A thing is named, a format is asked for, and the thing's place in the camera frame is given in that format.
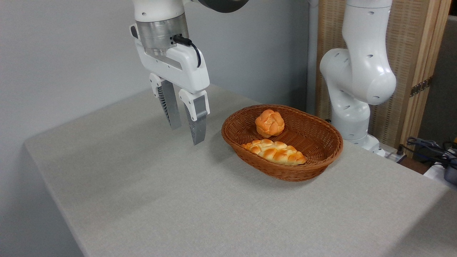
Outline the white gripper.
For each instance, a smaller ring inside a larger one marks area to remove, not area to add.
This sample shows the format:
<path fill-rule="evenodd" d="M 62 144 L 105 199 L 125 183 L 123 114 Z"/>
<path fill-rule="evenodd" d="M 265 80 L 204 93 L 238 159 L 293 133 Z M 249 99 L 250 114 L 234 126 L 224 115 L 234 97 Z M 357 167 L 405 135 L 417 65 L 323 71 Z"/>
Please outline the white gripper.
<path fill-rule="evenodd" d="M 137 26 L 130 26 L 132 37 L 142 65 L 150 74 L 154 96 L 159 99 L 172 130 L 181 127 L 174 85 L 179 86 L 179 97 L 184 103 L 193 145 L 204 141 L 209 101 L 205 89 L 210 85 L 209 74 L 200 51 L 198 58 L 192 46 L 178 44 L 166 50 L 165 56 L 148 55 L 140 42 Z"/>

